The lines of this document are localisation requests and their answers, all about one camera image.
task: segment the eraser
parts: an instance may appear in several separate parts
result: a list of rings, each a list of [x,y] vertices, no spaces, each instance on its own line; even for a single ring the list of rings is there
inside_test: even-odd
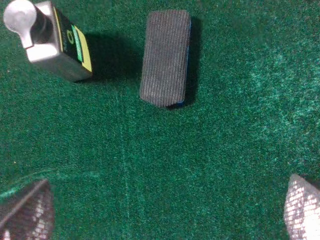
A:
[[[151,12],[147,19],[140,98],[157,107],[185,100],[191,18],[185,10]]]

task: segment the felt eraser pad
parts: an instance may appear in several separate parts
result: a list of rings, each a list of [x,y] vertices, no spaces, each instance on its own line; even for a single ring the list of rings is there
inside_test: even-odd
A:
[[[169,107],[184,101],[191,18],[185,10],[151,12],[140,85],[140,98]]]

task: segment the green label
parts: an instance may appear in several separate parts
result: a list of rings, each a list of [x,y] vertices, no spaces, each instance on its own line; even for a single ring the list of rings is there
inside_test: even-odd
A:
[[[56,10],[62,42],[62,52],[80,64],[83,62],[83,52],[78,32],[75,26],[58,9]]]

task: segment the green felt surface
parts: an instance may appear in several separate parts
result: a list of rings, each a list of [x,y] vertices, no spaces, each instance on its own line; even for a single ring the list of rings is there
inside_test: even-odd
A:
[[[54,3],[87,35],[95,77],[37,71],[0,25],[0,198],[48,178],[55,240],[287,240],[290,175],[320,178],[318,2]],[[175,110],[139,99],[147,16],[165,9],[193,24]]]

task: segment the black eraser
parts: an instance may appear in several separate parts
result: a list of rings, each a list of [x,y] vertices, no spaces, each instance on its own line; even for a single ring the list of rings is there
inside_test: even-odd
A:
[[[140,98],[157,107],[185,100],[191,18],[185,10],[153,11],[146,27]]]

